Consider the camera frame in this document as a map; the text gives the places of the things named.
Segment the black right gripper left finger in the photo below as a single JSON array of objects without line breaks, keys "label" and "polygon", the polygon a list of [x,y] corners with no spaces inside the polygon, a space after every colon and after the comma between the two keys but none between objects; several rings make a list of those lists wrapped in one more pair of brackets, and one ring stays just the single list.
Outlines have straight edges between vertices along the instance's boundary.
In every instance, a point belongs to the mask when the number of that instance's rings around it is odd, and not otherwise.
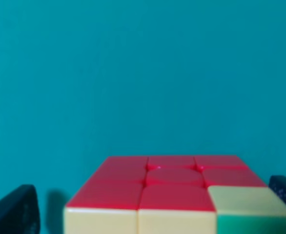
[{"label": "black right gripper left finger", "polygon": [[0,234],[38,234],[41,229],[36,188],[23,184],[0,199]]}]

